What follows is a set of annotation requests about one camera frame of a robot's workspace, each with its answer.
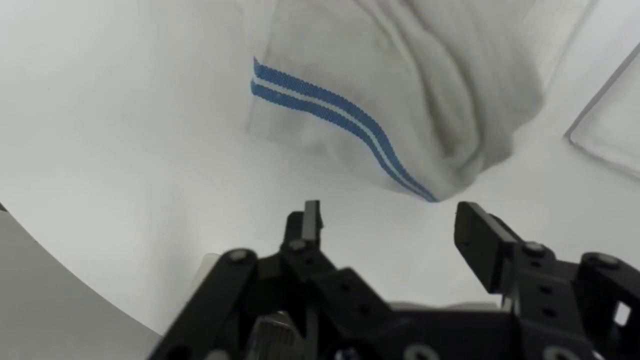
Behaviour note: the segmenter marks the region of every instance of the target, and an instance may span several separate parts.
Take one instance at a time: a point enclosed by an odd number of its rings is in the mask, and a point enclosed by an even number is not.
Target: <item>white table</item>
[[[323,201],[324,251],[394,300],[489,300],[453,246],[463,199],[565,259],[607,251],[635,260],[640,185],[563,136],[640,41],[638,10],[601,4],[517,154],[435,207],[244,136],[248,79],[232,3],[6,0],[0,201],[74,274],[154,330],[186,299],[205,255],[273,252],[307,199]]]

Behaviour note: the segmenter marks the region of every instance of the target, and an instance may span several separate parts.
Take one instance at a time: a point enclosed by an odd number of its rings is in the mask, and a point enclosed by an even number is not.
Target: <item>white towel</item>
[[[640,178],[640,47],[571,133],[585,152]]]
[[[506,0],[261,0],[250,133],[445,201],[542,104]]]

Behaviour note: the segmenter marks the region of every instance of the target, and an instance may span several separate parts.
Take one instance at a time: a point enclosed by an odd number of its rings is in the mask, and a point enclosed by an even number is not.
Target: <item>blue stripe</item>
[[[326,104],[337,106],[337,109],[344,110],[346,114],[350,114],[355,121],[359,121],[362,127],[367,127],[377,136],[379,144],[383,146],[383,152],[393,163],[393,167],[399,171],[399,175],[412,188],[416,188],[425,199],[429,199],[432,203],[437,201],[437,197],[431,191],[427,191],[420,183],[416,183],[409,175],[409,171],[403,167],[401,159],[394,152],[394,146],[391,144],[391,141],[385,134],[385,131],[380,129],[380,125],[372,117],[369,117],[362,109],[359,109],[355,103],[350,103],[350,100],[346,100],[346,99],[343,99],[343,97],[338,97],[334,93],[328,93],[328,91],[324,91],[321,86],[314,86],[310,83],[304,83],[301,79],[295,79],[295,76],[284,75],[281,70],[274,70],[270,67],[264,67],[259,61],[254,62],[254,73],[257,73],[257,76],[261,80],[273,83],[276,86],[288,89],[288,91],[299,93],[299,94],[308,97],[308,99],[316,99],[321,103],[326,103]]]
[[[388,177],[393,177],[399,185],[404,185],[407,188],[411,188],[419,197],[427,199],[429,203],[435,201],[429,193],[420,193],[420,191],[409,186],[403,178],[399,178],[399,175],[385,163],[385,159],[380,154],[380,148],[372,143],[372,139],[360,127],[356,127],[352,121],[344,119],[340,113],[334,113],[334,110],[331,110],[326,106],[321,106],[321,104],[314,104],[314,103],[308,103],[308,100],[301,100],[301,99],[276,93],[276,91],[267,89],[267,86],[257,85],[257,83],[252,83],[252,93],[254,93],[254,97],[259,97],[262,100],[268,100],[268,103],[281,104],[284,109],[292,109],[292,110],[299,110],[299,113],[307,113],[307,114],[318,117],[318,119],[323,119],[323,121],[326,121],[331,125],[337,125],[338,129],[355,134],[356,139],[360,139],[372,150],[372,154],[377,157],[379,164],[385,168],[385,172]]]

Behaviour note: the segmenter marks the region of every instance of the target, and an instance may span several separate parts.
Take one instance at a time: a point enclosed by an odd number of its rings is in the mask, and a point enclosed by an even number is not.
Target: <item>towel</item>
[[[248,133],[429,203],[511,154],[542,106],[506,0],[261,0],[248,7]]]
[[[572,127],[569,139],[605,164],[640,178],[640,47]]]

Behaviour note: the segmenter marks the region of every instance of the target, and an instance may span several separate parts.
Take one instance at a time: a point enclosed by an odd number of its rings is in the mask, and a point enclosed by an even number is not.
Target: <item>black metal bracket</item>
[[[278,255],[224,255],[152,360],[250,359],[261,318],[286,312],[304,360],[609,360],[640,359],[640,274],[607,255],[560,262],[481,207],[458,207],[454,243],[505,309],[394,310],[355,270],[321,251],[321,203],[292,213]],[[630,310],[617,324],[617,309]]]

